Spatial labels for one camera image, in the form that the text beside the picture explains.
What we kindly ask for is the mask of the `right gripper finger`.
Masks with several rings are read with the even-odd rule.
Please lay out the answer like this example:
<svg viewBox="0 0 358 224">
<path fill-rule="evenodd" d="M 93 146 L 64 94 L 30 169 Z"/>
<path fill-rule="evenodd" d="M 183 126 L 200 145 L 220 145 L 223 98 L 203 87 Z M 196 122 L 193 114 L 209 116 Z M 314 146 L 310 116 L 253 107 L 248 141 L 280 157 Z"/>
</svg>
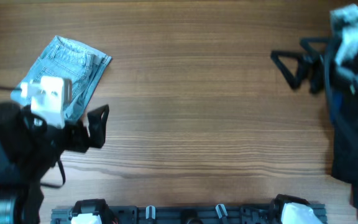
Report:
<svg viewBox="0 0 358 224">
<path fill-rule="evenodd" d="M 300 39 L 300 45 L 308 54 L 316 56 L 324 54 L 330 40 L 329 37 L 305 37 Z M 322 44 L 324 47 L 317 49 L 313 47 L 313 44 Z"/>
<path fill-rule="evenodd" d="M 297 70 L 293 74 L 290 69 L 280 60 L 280 57 L 291 58 L 298 63 Z M 270 58 L 281 71 L 286 82 L 292 90 L 299 89 L 302 81 L 307 78 L 310 68 L 310 57 L 299 52 L 288 52 L 281 50 L 271 51 Z"/>
</svg>

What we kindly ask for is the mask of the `light blue denim shorts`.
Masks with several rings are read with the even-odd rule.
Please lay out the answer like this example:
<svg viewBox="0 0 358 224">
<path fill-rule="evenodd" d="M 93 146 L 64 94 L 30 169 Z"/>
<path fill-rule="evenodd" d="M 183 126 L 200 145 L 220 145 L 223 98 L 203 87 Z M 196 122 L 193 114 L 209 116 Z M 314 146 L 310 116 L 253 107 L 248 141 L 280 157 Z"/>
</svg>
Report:
<svg viewBox="0 0 358 224">
<path fill-rule="evenodd" d="M 77 40 L 55 36 L 31 66 L 23 82 L 43 76 L 72 82 L 72 101 L 64 109 L 65 119 L 80 119 L 112 57 Z"/>
</svg>

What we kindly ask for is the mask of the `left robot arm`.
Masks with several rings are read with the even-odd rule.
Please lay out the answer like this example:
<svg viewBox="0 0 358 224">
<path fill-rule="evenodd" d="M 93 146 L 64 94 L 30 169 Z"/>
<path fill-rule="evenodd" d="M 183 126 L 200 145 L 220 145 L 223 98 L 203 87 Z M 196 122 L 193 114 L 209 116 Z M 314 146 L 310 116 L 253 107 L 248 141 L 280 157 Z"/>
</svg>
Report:
<svg viewBox="0 0 358 224">
<path fill-rule="evenodd" d="M 102 148 L 108 115 L 104 105 L 87 114 L 88 126 L 78 120 L 57 128 L 29 106 L 0 103 L 0 223 L 39 223 L 42 187 L 59 187 L 42 182 L 42 177 L 54 166 L 65 175 L 60 159 L 64 151 Z"/>
</svg>

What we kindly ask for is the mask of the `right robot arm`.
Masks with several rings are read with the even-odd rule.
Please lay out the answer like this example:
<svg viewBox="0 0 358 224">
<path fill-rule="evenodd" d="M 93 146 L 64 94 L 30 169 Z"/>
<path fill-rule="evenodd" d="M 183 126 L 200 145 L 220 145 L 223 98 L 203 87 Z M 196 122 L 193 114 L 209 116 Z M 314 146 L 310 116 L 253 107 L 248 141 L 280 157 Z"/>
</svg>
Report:
<svg viewBox="0 0 358 224">
<path fill-rule="evenodd" d="M 270 58 L 291 89 L 309 79 L 312 94 L 325 91 L 334 127 L 331 175 L 351 185 L 351 201 L 358 209 L 358 53 L 336 65 L 342 43 L 343 37 L 303 38 L 304 53 L 273 50 Z"/>
</svg>

